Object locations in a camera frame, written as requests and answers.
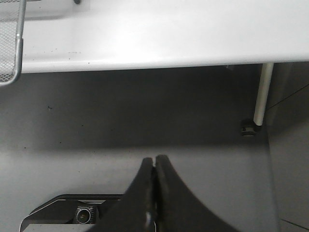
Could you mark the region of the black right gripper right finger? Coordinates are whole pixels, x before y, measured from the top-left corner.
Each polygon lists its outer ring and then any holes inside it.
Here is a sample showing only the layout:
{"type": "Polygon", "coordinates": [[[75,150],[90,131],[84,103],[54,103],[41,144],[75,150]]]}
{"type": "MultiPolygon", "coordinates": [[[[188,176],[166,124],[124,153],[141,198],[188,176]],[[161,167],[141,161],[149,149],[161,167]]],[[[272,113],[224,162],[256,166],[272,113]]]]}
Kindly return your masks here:
{"type": "Polygon", "coordinates": [[[214,214],[178,176],[168,156],[155,158],[157,228],[160,232],[236,232],[214,214]]]}

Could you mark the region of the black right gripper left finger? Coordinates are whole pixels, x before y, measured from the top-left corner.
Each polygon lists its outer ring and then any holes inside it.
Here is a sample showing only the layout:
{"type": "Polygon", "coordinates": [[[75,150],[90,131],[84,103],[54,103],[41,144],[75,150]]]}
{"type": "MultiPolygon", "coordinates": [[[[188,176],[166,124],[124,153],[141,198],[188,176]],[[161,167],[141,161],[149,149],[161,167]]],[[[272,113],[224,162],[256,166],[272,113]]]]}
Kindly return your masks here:
{"type": "Polygon", "coordinates": [[[154,175],[153,160],[144,158],[130,186],[89,232],[153,232],[154,175]]]}

